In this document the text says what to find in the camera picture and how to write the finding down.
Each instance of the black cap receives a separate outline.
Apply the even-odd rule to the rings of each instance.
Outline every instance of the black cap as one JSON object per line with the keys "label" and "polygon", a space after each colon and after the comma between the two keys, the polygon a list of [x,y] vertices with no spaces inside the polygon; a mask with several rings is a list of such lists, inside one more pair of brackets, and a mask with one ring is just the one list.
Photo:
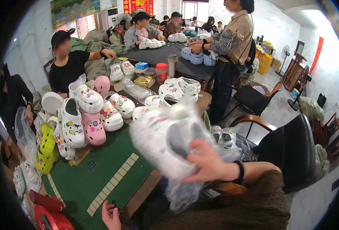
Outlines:
{"label": "black cap", "polygon": [[52,49],[56,48],[56,45],[62,43],[66,38],[71,38],[71,34],[75,32],[75,29],[65,31],[65,30],[59,30],[53,34],[52,39],[51,39],[51,45]]}
{"label": "black cap", "polygon": [[180,14],[179,12],[173,12],[172,14],[171,14],[171,18],[173,18],[173,17],[181,17],[182,18],[182,14]]}
{"label": "black cap", "polygon": [[148,19],[149,20],[150,18],[151,18],[151,16],[147,12],[141,11],[141,12],[138,12],[135,15],[133,21],[137,22],[137,21],[143,20],[143,19]]}

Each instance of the air conditioner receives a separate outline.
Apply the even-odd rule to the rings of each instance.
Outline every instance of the air conditioner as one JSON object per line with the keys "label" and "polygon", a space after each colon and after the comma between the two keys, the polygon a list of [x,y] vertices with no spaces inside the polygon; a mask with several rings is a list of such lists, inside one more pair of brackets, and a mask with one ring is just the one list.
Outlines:
{"label": "air conditioner", "polygon": [[115,27],[117,25],[116,16],[118,15],[118,8],[113,7],[100,12],[100,17],[102,19],[102,30],[106,31],[110,27]]}

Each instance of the pink shirt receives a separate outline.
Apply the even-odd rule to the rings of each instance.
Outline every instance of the pink shirt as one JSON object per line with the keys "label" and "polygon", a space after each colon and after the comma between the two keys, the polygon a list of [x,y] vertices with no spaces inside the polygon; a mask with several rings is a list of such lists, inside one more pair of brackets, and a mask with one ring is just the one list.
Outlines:
{"label": "pink shirt", "polygon": [[148,30],[146,28],[143,28],[141,31],[137,30],[139,32],[140,39],[142,38],[149,38]]}

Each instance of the red banner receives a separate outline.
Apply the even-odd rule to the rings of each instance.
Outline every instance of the red banner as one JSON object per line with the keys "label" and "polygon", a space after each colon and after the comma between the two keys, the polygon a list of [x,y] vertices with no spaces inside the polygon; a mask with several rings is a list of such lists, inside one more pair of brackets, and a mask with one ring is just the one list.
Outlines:
{"label": "red banner", "polygon": [[141,10],[148,12],[148,0],[130,0],[131,1],[131,12]]}
{"label": "red banner", "polygon": [[318,59],[319,59],[319,56],[320,56],[320,52],[321,52],[321,48],[323,46],[323,42],[324,42],[324,39],[322,37],[319,37],[318,48],[316,50],[315,58],[314,58],[313,64],[311,65],[309,74],[312,73],[312,71],[313,71],[313,69],[314,69],[314,67],[316,65],[316,62],[318,62]]}
{"label": "red banner", "polygon": [[149,10],[148,10],[148,14],[150,16],[153,16],[153,2],[154,0],[149,0]]}
{"label": "red banner", "polygon": [[123,0],[123,12],[125,14],[130,14],[130,2],[129,0]]}

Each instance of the plaid shirt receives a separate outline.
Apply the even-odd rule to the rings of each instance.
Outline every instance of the plaid shirt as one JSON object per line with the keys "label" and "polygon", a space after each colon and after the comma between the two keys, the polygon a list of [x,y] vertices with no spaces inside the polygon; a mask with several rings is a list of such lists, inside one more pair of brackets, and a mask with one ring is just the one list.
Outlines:
{"label": "plaid shirt", "polygon": [[210,49],[218,55],[228,55],[237,45],[237,39],[230,30],[212,35],[214,41],[210,43]]}

